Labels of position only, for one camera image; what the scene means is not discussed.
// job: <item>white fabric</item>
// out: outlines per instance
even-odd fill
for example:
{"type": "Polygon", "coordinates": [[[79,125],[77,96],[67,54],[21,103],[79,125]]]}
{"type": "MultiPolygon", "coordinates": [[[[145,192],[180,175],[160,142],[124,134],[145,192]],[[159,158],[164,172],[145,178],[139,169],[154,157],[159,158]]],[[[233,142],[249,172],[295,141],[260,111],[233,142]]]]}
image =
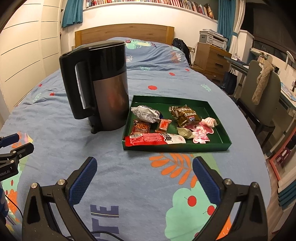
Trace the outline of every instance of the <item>white fabric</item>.
{"type": "MultiPolygon", "coordinates": [[[[245,8],[246,8],[246,0],[236,0],[233,31],[237,34],[240,31],[242,22],[244,21],[245,8]]],[[[229,53],[231,53],[233,56],[237,54],[237,49],[238,49],[238,38],[232,35],[229,53]]]]}

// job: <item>bed sheet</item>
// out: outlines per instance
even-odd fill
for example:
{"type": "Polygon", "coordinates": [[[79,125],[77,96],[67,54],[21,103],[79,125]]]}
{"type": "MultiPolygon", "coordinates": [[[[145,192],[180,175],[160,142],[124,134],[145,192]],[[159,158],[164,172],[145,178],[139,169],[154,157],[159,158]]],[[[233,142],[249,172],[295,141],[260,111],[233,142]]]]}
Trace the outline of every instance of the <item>bed sheet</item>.
{"type": "MultiPolygon", "coordinates": [[[[18,132],[21,137],[18,143],[1,149],[1,153],[27,142],[35,146],[31,155],[21,159],[19,174],[3,181],[5,193],[24,210],[32,183],[55,184],[93,156],[98,161],[97,173],[75,206],[91,231],[106,230],[128,241],[190,241],[215,209],[191,167],[193,158],[202,155],[223,178],[231,178],[237,184],[258,182],[267,207],[271,187],[265,159],[235,103],[205,76],[191,70],[177,48],[116,39],[126,41],[130,102],[133,95],[208,101],[232,141],[230,148],[216,153],[124,151],[124,127],[91,134],[87,119],[73,118],[58,70],[15,107],[1,130],[1,136],[18,132]]],[[[8,227],[20,238],[20,214],[12,203],[8,205],[8,227]]],[[[64,226],[61,229],[68,234],[64,226]]],[[[104,234],[97,234],[96,238],[113,240],[104,234]]]]}

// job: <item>blue curtain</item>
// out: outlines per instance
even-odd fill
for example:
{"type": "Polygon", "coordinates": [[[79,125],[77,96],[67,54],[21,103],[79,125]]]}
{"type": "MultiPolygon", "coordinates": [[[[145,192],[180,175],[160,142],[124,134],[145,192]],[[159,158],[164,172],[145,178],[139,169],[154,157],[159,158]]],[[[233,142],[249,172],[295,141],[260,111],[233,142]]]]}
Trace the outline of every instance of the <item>blue curtain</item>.
{"type": "Polygon", "coordinates": [[[63,28],[73,24],[82,23],[82,7],[83,0],[68,0],[63,16],[63,28]]]}
{"type": "Polygon", "coordinates": [[[235,0],[219,0],[219,17],[217,32],[228,39],[227,51],[230,47],[232,35],[237,35],[233,32],[235,7],[235,0]]]}

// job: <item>printer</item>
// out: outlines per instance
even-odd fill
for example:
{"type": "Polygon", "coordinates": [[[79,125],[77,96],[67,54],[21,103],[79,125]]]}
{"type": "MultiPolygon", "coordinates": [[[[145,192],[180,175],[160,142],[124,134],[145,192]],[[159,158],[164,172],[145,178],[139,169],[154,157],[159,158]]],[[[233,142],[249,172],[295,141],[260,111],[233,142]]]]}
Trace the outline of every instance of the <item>printer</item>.
{"type": "Polygon", "coordinates": [[[226,50],[227,39],[223,35],[213,31],[212,29],[203,29],[200,31],[200,43],[211,44],[218,48],[226,50]]]}

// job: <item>green tray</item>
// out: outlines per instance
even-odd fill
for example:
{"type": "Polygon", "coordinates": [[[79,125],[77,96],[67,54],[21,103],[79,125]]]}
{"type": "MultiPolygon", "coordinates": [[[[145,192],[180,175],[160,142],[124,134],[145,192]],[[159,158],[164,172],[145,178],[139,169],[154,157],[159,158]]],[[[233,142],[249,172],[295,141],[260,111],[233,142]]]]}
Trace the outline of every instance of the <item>green tray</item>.
{"type": "MultiPolygon", "coordinates": [[[[133,121],[136,116],[129,110],[126,126],[124,128],[122,136],[122,146],[124,150],[137,150],[137,151],[152,151],[152,152],[213,152],[213,151],[226,151],[231,141],[219,121],[217,115],[209,105],[207,101],[172,98],[172,97],[161,97],[161,96],[141,96],[134,95],[131,103],[131,107],[137,107],[139,105],[146,105],[153,109],[160,111],[164,119],[171,119],[172,123],[168,127],[168,133],[178,134],[177,122],[168,111],[169,106],[184,106],[194,109],[196,113],[202,118],[212,117],[216,119],[218,125],[213,128],[214,133],[208,134],[210,141],[206,144],[193,143],[192,139],[186,140],[186,144],[169,144],[169,145],[142,145],[142,146],[125,146],[124,138],[129,136],[133,121]]],[[[154,132],[157,128],[157,123],[151,125],[150,132],[154,132]]]]}

